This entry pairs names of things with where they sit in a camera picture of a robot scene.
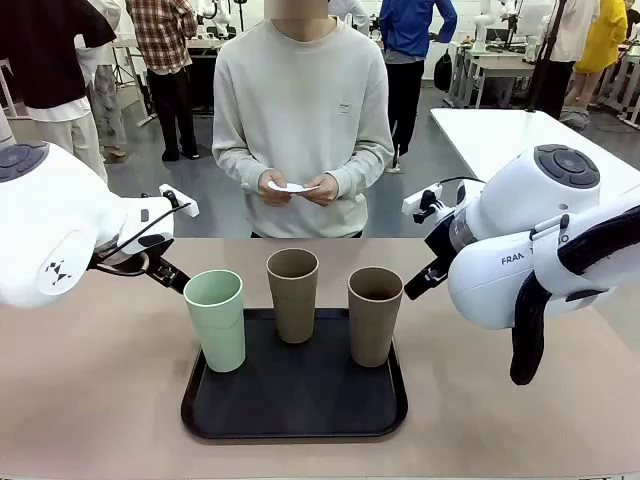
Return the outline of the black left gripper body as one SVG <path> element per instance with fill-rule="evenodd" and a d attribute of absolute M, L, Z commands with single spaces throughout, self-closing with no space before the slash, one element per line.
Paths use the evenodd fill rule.
<path fill-rule="evenodd" d="M 161 268 L 165 245 L 158 244 L 138 253 L 104 252 L 97 257 L 97 270 L 110 275 L 152 275 Z"/>

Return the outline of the brown tall cup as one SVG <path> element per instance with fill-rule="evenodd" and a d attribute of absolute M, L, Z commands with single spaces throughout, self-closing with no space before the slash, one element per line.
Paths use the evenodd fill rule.
<path fill-rule="evenodd" d="M 357 364 L 374 368 L 386 362 L 402 295 L 402 279 L 386 268 L 364 267 L 350 276 L 350 352 Z"/>
<path fill-rule="evenodd" d="M 306 342 L 315 326 L 318 258 L 305 249 L 287 248 L 273 253 L 266 269 L 280 339 Z"/>

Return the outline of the pale green tall cup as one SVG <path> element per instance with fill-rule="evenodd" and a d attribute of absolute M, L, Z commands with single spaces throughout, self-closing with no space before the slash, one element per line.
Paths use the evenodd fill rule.
<path fill-rule="evenodd" d="M 209 270 L 191 278 L 183 297 L 208 367 L 217 373 L 238 369 L 246 358 L 244 290 L 230 270 Z"/>

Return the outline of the white paper doily coaster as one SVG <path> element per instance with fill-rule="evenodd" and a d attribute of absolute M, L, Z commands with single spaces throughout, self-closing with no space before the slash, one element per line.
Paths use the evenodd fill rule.
<path fill-rule="evenodd" d="M 272 180 L 270 180 L 267 183 L 267 187 L 271 190 L 290 193 L 290 194 L 306 193 L 306 192 L 318 189 L 318 186 L 304 187 L 303 185 L 299 185 L 296 183 L 287 183 L 285 186 L 280 186 L 280 185 L 277 185 Z"/>

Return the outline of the person's right forearm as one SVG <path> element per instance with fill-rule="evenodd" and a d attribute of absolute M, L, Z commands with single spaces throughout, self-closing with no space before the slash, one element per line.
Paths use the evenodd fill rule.
<path fill-rule="evenodd" d="M 269 167 L 258 161 L 243 142 L 215 141 L 212 153 L 217 165 L 244 190 L 252 193 L 260 191 L 260 178 Z"/>

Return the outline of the person's left hand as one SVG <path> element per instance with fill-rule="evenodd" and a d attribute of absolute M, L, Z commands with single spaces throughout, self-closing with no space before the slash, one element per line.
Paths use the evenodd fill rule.
<path fill-rule="evenodd" d="M 322 207 L 332 204 L 339 193 L 338 182 L 329 173 L 316 176 L 305 187 L 308 188 L 308 191 L 303 193 L 303 197 Z"/>

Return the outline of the person's right hand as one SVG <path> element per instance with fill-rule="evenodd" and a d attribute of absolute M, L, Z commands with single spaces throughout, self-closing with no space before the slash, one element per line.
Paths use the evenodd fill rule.
<path fill-rule="evenodd" d="M 264 171 L 259 178 L 259 190 L 263 202 L 271 207 L 283 207 L 287 205 L 292 195 L 283 191 L 287 187 L 287 181 L 284 176 L 273 169 Z"/>

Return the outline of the white background table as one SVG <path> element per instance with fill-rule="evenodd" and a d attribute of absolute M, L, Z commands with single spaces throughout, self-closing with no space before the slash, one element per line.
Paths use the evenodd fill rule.
<path fill-rule="evenodd" d="M 639 170 L 543 112 L 433 108 L 431 115 L 466 166 L 483 181 L 531 146 L 563 144 L 595 162 L 602 200 L 640 185 Z"/>

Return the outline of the bystander in patterned skirt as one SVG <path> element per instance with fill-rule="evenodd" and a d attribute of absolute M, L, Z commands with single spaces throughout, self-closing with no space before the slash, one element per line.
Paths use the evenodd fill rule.
<path fill-rule="evenodd" d="M 112 43 L 88 48 L 81 36 L 75 43 L 105 162 L 123 163 L 127 157 L 124 150 L 127 139 L 112 69 L 115 64 Z"/>

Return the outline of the black hanging bag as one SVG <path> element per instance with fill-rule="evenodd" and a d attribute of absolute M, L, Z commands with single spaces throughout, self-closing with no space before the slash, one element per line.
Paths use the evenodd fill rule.
<path fill-rule="evenodd" d="M 445 51 L 436 62 L 433 75 L 434 86 L 443 92 L 448 92 L 453 75 L 452 59 L 448 51 Z"/>

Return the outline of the grey cloth bundle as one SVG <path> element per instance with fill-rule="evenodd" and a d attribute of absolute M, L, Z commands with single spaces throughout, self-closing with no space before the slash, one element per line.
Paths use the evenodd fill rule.
<path fill-rule="evenodd" d="M 576 132 L 583 132 L 589 124 L 588 109 L 580 106 L 564 106 L 559 121 Z"/>

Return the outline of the bystander in blue shirt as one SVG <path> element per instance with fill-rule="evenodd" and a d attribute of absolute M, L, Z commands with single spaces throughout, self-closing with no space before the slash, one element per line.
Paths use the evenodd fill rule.
<path fill-rule="evenodd" d="M 432 41 L 447 44 L 457 26 L 452 0 L 383 0 L 379 26 L 388 77 L 388 120 L 394 156 L 388 173 L 401 171 L 409 150 Z"/>

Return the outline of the bystander in black shirt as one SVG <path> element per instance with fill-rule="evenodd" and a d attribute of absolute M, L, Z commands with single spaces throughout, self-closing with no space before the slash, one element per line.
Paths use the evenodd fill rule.
<path fill-rule="evenodd" d="M 40 138 L 108 180 L 87 97 L 101 47 L 116 35 L 87 0 L 0 0 L 0 60 Z"/>

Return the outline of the bystander in plaid shirt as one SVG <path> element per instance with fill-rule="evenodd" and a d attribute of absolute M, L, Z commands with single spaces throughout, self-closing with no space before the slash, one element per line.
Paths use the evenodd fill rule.
<path fill-rule="evenodd" d="M 195 138 L 187 67 L 192 64 L 187 41 L 197 33 L 189 0 L 125 0 L 147 68 L 153 106 L 165 151 L 162 160 L 200 157 Z"/>

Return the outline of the bystander in white shirt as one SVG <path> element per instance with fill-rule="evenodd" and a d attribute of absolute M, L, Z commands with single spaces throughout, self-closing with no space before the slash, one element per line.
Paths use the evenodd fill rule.
<path fill-rule="evenodd" d="M 328 12 L 363 35 L 369 36 L 370 16 L 360 0 L 328 0 Z"/>

